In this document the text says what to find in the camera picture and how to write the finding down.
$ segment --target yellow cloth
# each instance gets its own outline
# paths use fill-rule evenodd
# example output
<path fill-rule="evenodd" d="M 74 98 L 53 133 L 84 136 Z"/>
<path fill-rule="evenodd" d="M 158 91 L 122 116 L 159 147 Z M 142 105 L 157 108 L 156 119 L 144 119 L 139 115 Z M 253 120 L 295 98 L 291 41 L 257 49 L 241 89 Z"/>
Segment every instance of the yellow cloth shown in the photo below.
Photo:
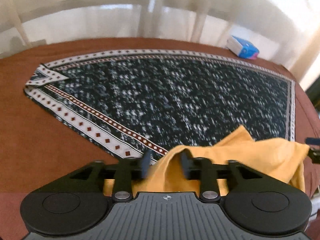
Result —
<path fill-rule="evenodd" d="M 177 153 L 189 149 L 193 157 L 205 157 L 216 164 L 227 164 L 237 160 L 246 166 L 267 174 L 305 192 L 303 160 L 309 146 L 273 138 L 255 142 L 247 130 L 240 126 L 229 136 L 210 147 L 180 145 L 170 150 L 149 169 L 147 179 L 132 182 L 133 194 L 138 191 L 177 192 L 195 191 L 199 194 L 199 181 L 186 180 Z M 226 181 L 218 180 L 221 195 L 228 193 Z M 111 195 L 113 180 L 106 180 L 104 194 Z"/>

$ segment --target sheer curtain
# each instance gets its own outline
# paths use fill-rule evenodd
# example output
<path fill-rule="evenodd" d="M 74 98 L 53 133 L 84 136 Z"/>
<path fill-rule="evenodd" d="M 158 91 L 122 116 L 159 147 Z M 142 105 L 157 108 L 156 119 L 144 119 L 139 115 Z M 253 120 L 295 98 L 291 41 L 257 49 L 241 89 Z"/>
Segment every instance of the sheer curtain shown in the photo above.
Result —
<path fill-rule="evenodd" d="M 0 0 L 0 57 L 99 37 L 224 47 L 229 35 L 253 42 L 261 58 L 284 65 L 308 86 L 320 62 L 320 0 Z"/>

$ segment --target brown table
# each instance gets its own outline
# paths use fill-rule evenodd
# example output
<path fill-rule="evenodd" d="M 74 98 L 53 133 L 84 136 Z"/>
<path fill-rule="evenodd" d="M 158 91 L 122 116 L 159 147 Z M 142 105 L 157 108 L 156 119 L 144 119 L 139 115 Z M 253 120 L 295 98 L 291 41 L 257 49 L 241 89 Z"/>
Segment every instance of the brown table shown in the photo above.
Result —
<path fill-rule="evenodd" d="M 40 46 L 0 60 L 0 236 L 20 240 L 27 230 L 20 217 L 23 197 L 92 160 L 115 163 L 111 155 L 57 121 L 23 94 L 39 63 L 109 49 L 182 49 L 237 58 L 217 47 L 174 40 L 103 38 Z M 283 66 L 263 59 L 247 60 L 290 78 Z M 319 137 L 320 120 L 307 95 L 296 84 L 296 141 Z M 320 178 L 320 165 L 304 161 L 306 193 Z"/>

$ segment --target blue tissue package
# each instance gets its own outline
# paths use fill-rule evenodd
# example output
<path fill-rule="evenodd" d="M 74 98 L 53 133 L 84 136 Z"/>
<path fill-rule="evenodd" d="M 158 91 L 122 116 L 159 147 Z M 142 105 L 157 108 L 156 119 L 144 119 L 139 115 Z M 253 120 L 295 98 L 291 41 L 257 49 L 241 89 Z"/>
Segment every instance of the blue tissue package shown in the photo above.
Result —
<path fill-rule="evenodd" d="M 228 38 L 227 48 L 240 58 L 256 59 L 259 54 L 259 50 L 250 41 L 236 36 Z"/>

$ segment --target gray ribbed plate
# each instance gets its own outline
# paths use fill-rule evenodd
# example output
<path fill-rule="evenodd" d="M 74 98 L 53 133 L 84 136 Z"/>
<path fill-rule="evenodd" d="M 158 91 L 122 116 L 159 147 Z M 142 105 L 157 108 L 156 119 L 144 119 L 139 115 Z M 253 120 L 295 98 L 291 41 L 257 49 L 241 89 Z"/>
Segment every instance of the gray ribbed plate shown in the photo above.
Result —
<path fill-rule="evenodd" d="M 281 240 L 307 240 L 299 232 Z M 217 204 L 198 201 L 192 192 L 140 193 L 129 203 L 117 203 L 101 223 L 69 237 L 48 238 L 30 233 L 24 240 L 264 240 L 231 223 Z"/>

